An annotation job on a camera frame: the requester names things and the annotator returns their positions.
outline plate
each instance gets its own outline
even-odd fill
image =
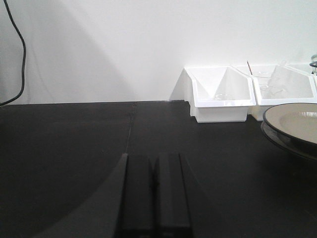
[[[267,125],[291,138],[300,146],[317,148],[317,104],[290,103],[271,107],[264,112]]]
[[[266,138],[278,147],[288,152],[291,152],[292,154],[295,154],[299,157],[310,160],[317,160],[316,153],[312,153],[310,150],[303,150],[302,148],[299,148],[297,145],[294,145],[289,137],[274,130],[265,121],[262,122],[261,129]]]

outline black table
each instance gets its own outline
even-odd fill
[[[121,154],[182,152],[234,237],[316,237],[316,164],[271,144],[260,124],[198,124],[180,101],[2,107],[0,233],[106,236],[102,198]]]

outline white plastic bin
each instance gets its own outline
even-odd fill
[[[317,75],[316,75],[316,68],[311,67],[310,63],[301,63],[301,64],[287,64],[286,67],[290,68],[291,70],[298,71],[303,74],[307,74],[312,76],[315,81],[315,87],[317,88]]]
[[[252,77],[257,105],[250,114],[263,120],[263,113],[273,105],[285,103],[317,103],[314,79],[306,73],[279,65],[236,66],[237,70]]]
[[[255,105],[252,80],[233,67],[185,68],[185,101],[197,122],[245,121]]]

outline plate rim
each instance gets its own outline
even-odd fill
[[[278,129],[277,127],[275,127],[274,125],[272,125],[266,118],[266,112],[271,109],[271,108],[274,108],[274,107],[278,107],[278,106],[281,106],[281,105],[288,105],[288,104],[313,104],[313,105],[316,105],[317,106],[317,103],[284,103],[284,104],[279,104],[279,105],[274,105],[272,107],[269,107],[268,109],[265,110],[265,112],[263,113],[263,121],[266,122],[267,125],[269,125],[271,128],[273,128],[275,131],[278,131],[279,133],[285,135],[285,136],[288,136],[290,137],[291,139],[295,139],[295,140],[299,140],[301,142],[304,142],[304,143],[308,143],[310,144],[311,146],[317,146],[317,143],[314,143],[314,142],[311,142],[311,141],[308,141],[308,140],[304,140],[304,139],[301,139],[301,138],[298,138],[296,136],[293,136],[285,131],[282,131],[280,129]]]
[[[280,140],[281,143],[278,143],[277,141],[275,141],[273,138],[271,138],[267,132],[265,131],[264,125],[267,125],[270,129],[272,129],[274,132],[279,133],[278,131],[275,131],[272,127],[270,127],[265,121],[263,121],[261,123],[261,131],[264,134],[264,136],[274,145],[276,145],[277,147],[281,148],[284,151],[287,151],[289,153],[292,153],[296,156],[299,156],[303,159],[308,159],[308,160],[312,160],[312,161],[316,161],[317,157],[313,156],[313,155],[309,155],[308,153],[305,153],[304,151],[301,151],[300,149],[297,149],[296,147],[291,147],[287,144],[285,144],[282,140]]]

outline white backdrop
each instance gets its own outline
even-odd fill
[[[16,104],[169,100],[185,66],[309,62],[316,0],[8,0]],[[22,46],[0,1],[0,100]]]

